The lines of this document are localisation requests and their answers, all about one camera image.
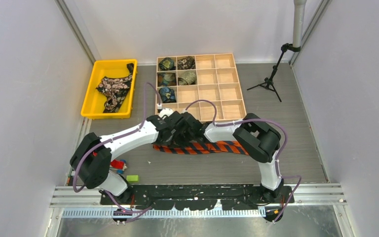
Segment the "orange navy striped tie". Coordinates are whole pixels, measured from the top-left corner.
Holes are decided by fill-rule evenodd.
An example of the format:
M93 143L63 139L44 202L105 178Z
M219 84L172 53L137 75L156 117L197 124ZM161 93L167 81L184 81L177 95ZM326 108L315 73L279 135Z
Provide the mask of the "orange navy striped tie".
M187 147L153 145L155 150L178 155L206 155L215 153L231 153L248 155L248 152L237 141L218 141L215 143L190 143Z

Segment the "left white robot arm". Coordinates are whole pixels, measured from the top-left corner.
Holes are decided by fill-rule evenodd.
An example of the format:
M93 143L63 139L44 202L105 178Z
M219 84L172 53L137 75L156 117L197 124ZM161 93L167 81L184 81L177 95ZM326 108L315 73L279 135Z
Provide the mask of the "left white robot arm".
M120 155L139 146L155 142L171 142L173 135L183 127L183 115L164 109L132 128L105 136L94 132L84 136L74 152L70 165L75 171L75 192L83 188L76 185L81 179L88 189L102 188L113 195L119 204L127 204L132 197L127 181L110 169L111 162Z

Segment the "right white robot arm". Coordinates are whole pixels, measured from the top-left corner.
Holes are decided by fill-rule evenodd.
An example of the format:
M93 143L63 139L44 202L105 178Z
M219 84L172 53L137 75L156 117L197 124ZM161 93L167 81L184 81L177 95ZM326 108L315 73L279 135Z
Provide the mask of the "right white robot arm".
M187 146L190 143L216 143L236 141L246 153L258 162L262 196L267 202L276 202L282 195L283 183L279 174L277 157L280 150L280 133L269 125L269 120L248 113L245 118L227 122L201 123L188 112L182 114L183 122L176 129L174 143Z

